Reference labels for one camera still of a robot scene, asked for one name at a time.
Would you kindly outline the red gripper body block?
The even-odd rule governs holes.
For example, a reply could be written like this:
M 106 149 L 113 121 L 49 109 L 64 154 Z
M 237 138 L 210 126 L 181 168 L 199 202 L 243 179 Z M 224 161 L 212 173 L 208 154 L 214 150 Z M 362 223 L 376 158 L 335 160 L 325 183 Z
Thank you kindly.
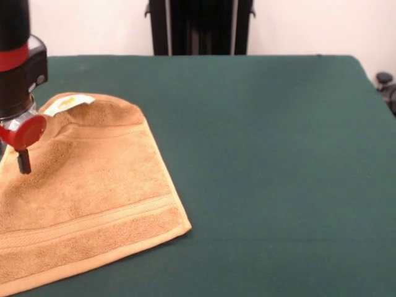
M 46 119 L 38 114 L 24 114 L 1 123 L 1 140 L 15 150 L 25 150 L 40 140 Z

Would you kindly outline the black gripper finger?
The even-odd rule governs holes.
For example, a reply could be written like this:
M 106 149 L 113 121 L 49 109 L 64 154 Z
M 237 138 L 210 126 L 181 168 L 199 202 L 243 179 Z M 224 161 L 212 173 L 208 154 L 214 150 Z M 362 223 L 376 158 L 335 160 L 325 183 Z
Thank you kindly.
M 31 173 L 31 164 L 30 164 L 30 157 L 28 150 L 22 150 L 18 151 L 18 166 L 19 166 L 19 171 L 22 174 L 30 174 Z

